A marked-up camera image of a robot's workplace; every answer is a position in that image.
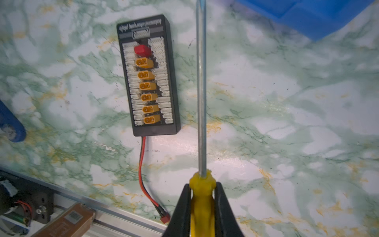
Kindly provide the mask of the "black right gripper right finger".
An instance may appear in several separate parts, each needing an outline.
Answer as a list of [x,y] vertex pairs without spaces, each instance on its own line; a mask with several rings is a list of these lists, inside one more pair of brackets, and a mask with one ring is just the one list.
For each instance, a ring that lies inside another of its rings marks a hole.
[[215,188],[215,236],[244,237],[220,182]]

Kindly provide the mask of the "yellow handled screwdriver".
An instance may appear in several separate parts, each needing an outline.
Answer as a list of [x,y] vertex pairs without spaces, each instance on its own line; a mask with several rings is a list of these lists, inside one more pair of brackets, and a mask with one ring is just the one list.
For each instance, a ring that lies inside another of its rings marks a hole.
[[198,172],[189,181],[192,189],[190,233],[215,236],[213,192],[216,180],[207,169],[206,141],[206,1],[196,2]]

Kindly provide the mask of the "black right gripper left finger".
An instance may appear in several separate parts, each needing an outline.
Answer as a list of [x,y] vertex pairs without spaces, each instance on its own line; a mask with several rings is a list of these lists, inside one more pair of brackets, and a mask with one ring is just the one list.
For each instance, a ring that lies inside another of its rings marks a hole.
[[191,188],[183,187],[171,220],[163,233],[163,237],[189,237],[191,219]]

